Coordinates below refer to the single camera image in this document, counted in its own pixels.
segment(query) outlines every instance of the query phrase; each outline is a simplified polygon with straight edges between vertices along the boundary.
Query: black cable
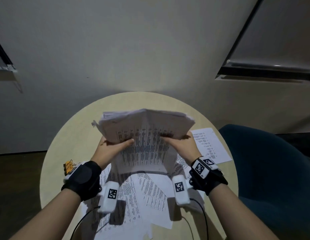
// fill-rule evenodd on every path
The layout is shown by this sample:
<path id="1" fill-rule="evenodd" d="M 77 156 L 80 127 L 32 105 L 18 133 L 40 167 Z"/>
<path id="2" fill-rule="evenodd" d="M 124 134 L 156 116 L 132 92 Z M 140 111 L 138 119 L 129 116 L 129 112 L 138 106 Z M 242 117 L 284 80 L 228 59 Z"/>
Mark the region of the black cable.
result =
<path id="1" fill-rule="evenodd" d="M 70 240 L 72 240 L 73 235 L 74 235 L 74 233 L 75 233 L 75 230 L 77 229 L 77 227 L 78 227 L 78 225 L 81 223 L 81 221 L 82 221 L 91 211 L 93 211 L 93 210 L 95 210 L 95 209 L 98 209 L 98 208 L 101 208 L 101 206 L 100 206 L 100 205 L 99 205 L 99 206 L 95 206 L 93 209 L 91 209 L 89 212 L 87 212 L 87 213 L 85 214 L 85 216 L 83 216 L 83 218 L 81 218 L 81 220 L 77 223 L 76 227 L 74 228 L 74 231 L 73 231 L 73 233 L 72 233 L 72 236 L 70 237 Z"/>
<path id="2" fill-rule="evenodd" d="M 197 200 L 195 200 L 195 199 L 193 199 L 193 198 L 190 198 L 190 200 L 193 200 L 193 201 L 197 202 L 197 204 L 199 204 L 199 206 L 201 207 L 201 209 L 202 209 L 202 211 L 203 211 L 203 214 L 204 214 L 204 217 L 205 217 L 205 223 L 206 223 L 207 240 L 208 240 L 208 239 L 209 239 L 209 238 L 208 238 L 208 225 L 207 225 L 207 218 L 206 218 L 205 210 L 204 210 L 204 208 L 202 207 L 202 205 L 201 205 Z"/>

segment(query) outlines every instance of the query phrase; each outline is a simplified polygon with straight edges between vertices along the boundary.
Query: round table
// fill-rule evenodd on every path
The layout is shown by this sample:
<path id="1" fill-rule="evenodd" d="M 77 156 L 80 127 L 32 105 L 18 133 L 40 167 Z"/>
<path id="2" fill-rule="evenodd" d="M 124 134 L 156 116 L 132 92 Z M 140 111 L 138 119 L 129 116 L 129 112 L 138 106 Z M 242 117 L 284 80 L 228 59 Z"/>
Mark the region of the round table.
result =
<path id="1" fill-rule="evenodd" d="M 73 160 L 74 163 L 89 160 L 101 138 L 101 133 L 93 128 L 91 122 L 99 121 L 105 111 L 127 111 L 135 109 L 172 110 L 186 113 L 195 119 L 193 129 L 213 128 L 228 154 L 231 153 L 213 124 L 191 106 L 172 97 L 151 92 L 125 92 L 97 100 L 77 112 L 65 123 L 55 136 L 44 159 L 40 176 L 39 194 L 42 208 L 61 190 L 63 185 L 63 164 Z M 238 195 L 238 181 L 234 161 L 218 165 L 229 182 L 231 190 Z M 210 239 L 225 239 L 226 235 L 211 205 L 205 196 L 205 211 L 209 216 L 208 227 Z M 80 220 L 77 210 L 63 239 L 70 235 Z M 153 239 L 206 239 L 205 221 L 202 214 L 181 209 L 181 218 L 173 223 L 171 230 L 153 225 Z"/>

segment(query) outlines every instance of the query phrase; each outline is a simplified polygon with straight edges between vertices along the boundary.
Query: person's left hand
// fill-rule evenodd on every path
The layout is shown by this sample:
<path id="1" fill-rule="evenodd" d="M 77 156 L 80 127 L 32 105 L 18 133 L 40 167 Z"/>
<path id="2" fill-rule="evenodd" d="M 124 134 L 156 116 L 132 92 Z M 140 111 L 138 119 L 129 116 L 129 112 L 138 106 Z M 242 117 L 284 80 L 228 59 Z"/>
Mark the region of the person's left hand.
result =
<path id="1" fill-rule="evenodd" d="M 129 139 L 122 143 L 114 144 L 107 141 L 105 137 L 102 137 L 101 141 L 98 143 L 91 161 L 96 162 L 101 167 L 101 169 L 104 170 L 119 152 L 132 145 L 133 143 L 134 139 Z"/>

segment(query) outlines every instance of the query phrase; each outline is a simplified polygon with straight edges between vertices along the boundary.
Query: person's left forearm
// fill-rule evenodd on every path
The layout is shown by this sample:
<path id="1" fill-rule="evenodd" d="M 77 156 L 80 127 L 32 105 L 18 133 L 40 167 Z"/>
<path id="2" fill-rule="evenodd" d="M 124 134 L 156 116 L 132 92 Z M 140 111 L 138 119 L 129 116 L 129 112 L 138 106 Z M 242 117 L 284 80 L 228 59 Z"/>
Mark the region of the person's left forearm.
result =
<path id="1" fill-rule="evenodd" d="M 77 193 L 64 189 L 10 240 L 62 239 L 81 200 Z"/>

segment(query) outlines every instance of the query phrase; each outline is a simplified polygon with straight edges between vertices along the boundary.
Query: orange object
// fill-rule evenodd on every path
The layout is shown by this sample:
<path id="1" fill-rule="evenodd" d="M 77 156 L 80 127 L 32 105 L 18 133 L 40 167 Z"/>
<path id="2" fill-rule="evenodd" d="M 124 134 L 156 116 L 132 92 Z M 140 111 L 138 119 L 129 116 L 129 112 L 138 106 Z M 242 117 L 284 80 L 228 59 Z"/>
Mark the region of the orange object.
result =
<path id="1" fill-rule="evenodd" d="M 73 170 L 73 160 L 64 163 L 64 174 L 65 176 Z"/>

